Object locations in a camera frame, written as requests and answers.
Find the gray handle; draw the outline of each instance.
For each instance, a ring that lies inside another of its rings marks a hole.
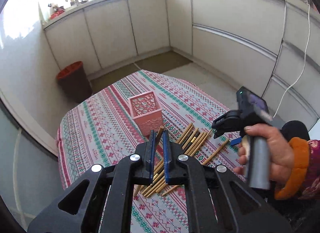
[[[268,190],[270,188],[270,151],[264,137],[251,137],[247,184],[251,188]]]

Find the kitchen cabinet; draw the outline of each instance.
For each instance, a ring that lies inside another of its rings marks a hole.
[[[307,54],[320,65],[319,41],[320,23],[312,15],[310,16],[310,41]],[[292,43],[301,51],[305,51],[309,33],[308,14],[302,10],[287,4],[287,15],[284,29],[284,40]]]
[[[83,62],[87,75],[101,69],[83,10],[50,25],[45,34],[61,69],[76,61]]]
[[[170,46],[192,55],[191,0],[167,0]]]
[[[102,68],[137,56],[127,0],[108,0],[84,9]]]
[[[283,0],[192,0],[193,23],[223,30],[278,54]]]
[[[304,58],[295,53],[286,43],[275,68],[275,74],[287,84],[293,84],[303,69]],[[320,114],[320,73],[308,62],[304,72],[293,88]]]
[[[193,27],[193,56],[262,96],[275,61],[232,37]]]
[[[263,99],[268,108],[276,111],[281,97],[288,85],[284,84],[279,78],[273,76],[268,84]],[[284,95],[282,103],[277,113],[285,122],[298,120],[303,122],[307,129],[316,123],[318,116],[305,104],[302,97],[290,89]]]
[[[170,46],[165,0],[128,0],[138,55]]]

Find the trash bin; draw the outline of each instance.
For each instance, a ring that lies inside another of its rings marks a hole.
[[[81,103],[92,95],[83,62],[77,61],[65,67],[57,75],[58,84],[66,95],[77,103]]]

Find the orange sleeve cuff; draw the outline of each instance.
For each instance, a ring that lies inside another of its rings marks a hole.
[[[294,152],[294,167],[291,175],[282,189],[276,189],[275,199],[286,200],[293,197],[300,189],[309,166],[309,145],[306,140],[294,137],[289,145]]]

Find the table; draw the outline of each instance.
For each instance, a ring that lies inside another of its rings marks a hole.
[[[140,70],[109,87],[70,110],[58,129],[59,169],[63,187],[73,183],[93,164],[109,166],[135,152],[137,144],[147,139],[131,120],[127,99],[154,91],[163,108],[164,125],[171,141],[176,141],[185,127],[193,122],[201,131],[209,131],[212,121],[226,113],[228,108],[205,94],[195,84],[162,74]],[[209,138],[195,155],[201,163],[229,137]],[[158,147],[156,163],[162,158]],[[238,165],[237,148],[230,144],[209,166],[223,164],[229,169]],[[184,188],[161,197],[154,194],[133,198],[131,232],[169,233],[188,232],[188,217]]]

